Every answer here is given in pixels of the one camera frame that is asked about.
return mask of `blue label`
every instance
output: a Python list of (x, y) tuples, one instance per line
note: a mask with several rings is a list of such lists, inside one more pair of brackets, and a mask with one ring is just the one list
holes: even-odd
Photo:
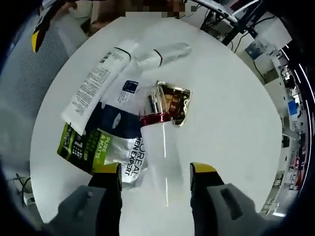
[(135, 93), (138, 87), (138, 82), (127, 80), (123, 86), (123, 91)]

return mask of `yellow object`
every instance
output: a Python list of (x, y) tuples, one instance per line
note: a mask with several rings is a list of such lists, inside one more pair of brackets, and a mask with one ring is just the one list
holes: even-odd
[(38, 36), (39, 30), (33, 33), (31, 36), (31, 47), (33, 49), (33, 52), (36, 53), (36, 41), (37, 41), (37, 36)]
[(217, 172), (215, 168), (207, 164), (203, 164), (200, 162), (193, 162), (192, 164), (195, 167), (196, 173)]
[(119, 162), (115, 162), (112, 164), (104, 165), (101, 167), (98, 167), (94, 173), (117, 173), (118, 171)]

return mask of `white round table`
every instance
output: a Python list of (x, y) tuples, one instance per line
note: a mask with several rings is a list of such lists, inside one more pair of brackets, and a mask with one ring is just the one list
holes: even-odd
[(145, 49), (188, 43), (192, 54), (144, 76), (192, 90), (177, 146), (185, 178), (186, 204), (162, 207), (146, 174), (142, 186), (122, 191), (122, 236), (193, 235), (189, 163), (214, 166), (223, 181), (248, 195), (260, 211), (273, 184), (282, 142), (277, 110), (258, 78), (227, 47), (197, 28), (172, 18), (119, 18), (87, 40), (51, 84), (31, 141), (31, 183), (44, 222), (91, 175), (57, 155), (61, 112), (97, 62), (126, 38)]

